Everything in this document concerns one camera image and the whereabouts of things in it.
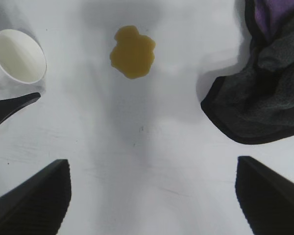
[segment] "paper cup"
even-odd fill
[[[43,50],[27,34],[5,29],[0,31],[0,86],[34,84],[46,73]]]

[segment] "cup rim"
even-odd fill
[[[3,67],[2,67],[1,63],[0,63],[0,69],[1,69],[1,70],[5,73],[5,75],[7,75],[10,79],[12,79],[13,81],[16,81],[16,82],[18,82],[18,83],[22,83],[22,84],[30,85],[30,84],[34,84],[34,83],[37,83],[37,82],[39,82],[40,80],[42,80],[43,77],[46,75],[46,71],[47,71],[47,61],[46,61],[46,56],[45,56],[45,53],[44,53],[43,49],[40,47],[40,45],[39,45],[39,44],[38,44],[38,43],[37,43],[32,37],[30,37],[29,35],[27,35],[26,33],[22,32],[22,31],[15,30],[15,29],[4,29],[4,30],[1,30],[1,31],[0,31],[0,34],[2,34],[3,32],[7,32],[7,31],[15,31],[15,32],[17,32],[17,33],[23,34],[23,36],[27,37],[27,38],[30,39],[32,42],[34,42],[35,45],[36,45],[36,46],[39,48],[39,50],[41,51],[42,55],[44,56],[44,62],[45,62],[46,67],[45,67],[45,71],[44,71],[43,75],[42,75],[39,79],[37,79],[37,80],[35,80],[35,81],[32,81],[32,82],[24,82],[24,81],[21,81],[21,80],[19,80],[19,79],[17,79],[17,78],[14,78],[12,75],[10,75],[10,74],[9,74],[9,73],[8,73]]]

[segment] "brown liquid puddle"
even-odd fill
[[[156,43],[140,35],[133,25],[120,28],[114,39],[117,45],[110,54],[111,66],[129,79],[147,75],[155,58]]]

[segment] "white table surface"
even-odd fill
[[[0,30],[35,36],[48,62],[47,92],[0,126],[0,195],[68,159],[60,235],[251,235],[234,190],[237,157],[294,182],[294,137],[235,143],[196,94],[197,82],[203,98],[246,62],[242,1],[0,0]],[[137,80],[109,61],[129,24],[157,44]]]

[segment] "black plastic part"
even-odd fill
[[[235,188],[255,235],[294,235],[294,183],[252,157],[239,157]]]
[[[32,93],[14,99],[0,100],[0,124],[17,111],[35,103],[39,98],[39,93]]]
[[[56,235],[71,194],[68,160],[56,160],[0,197],[0,235]]]

